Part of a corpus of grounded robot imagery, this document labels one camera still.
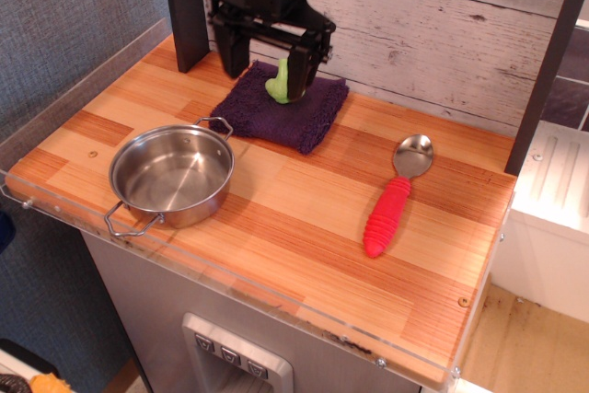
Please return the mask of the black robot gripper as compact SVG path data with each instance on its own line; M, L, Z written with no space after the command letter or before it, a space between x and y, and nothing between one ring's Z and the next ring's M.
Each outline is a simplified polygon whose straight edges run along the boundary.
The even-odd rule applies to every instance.
M331 50L335 23L307 0L210 0L210 22L225 72L238 78L249 66L249 42L289 51L287 98L303 97Z

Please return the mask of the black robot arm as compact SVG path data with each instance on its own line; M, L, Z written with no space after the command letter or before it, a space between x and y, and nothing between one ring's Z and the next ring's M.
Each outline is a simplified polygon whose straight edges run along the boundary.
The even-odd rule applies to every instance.
M210 23L227 74L236 78L249 65L249 46L258 40L288 52L278 74L266 82L275 101L300 100L318 66L329 59L336 25L307 0L210 0Z

